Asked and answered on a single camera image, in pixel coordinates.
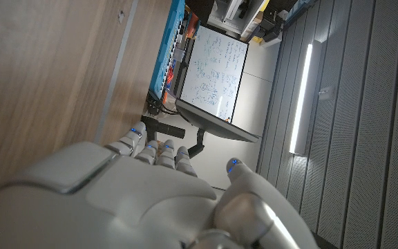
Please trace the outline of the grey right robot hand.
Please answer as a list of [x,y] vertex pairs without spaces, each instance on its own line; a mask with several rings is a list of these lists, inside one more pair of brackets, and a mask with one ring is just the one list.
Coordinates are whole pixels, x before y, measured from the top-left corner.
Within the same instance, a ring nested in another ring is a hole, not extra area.
[[218,196],[186,147],[146,139],[79,142],[0,187],[0,248],[315,248],[287,199],[232,158]]

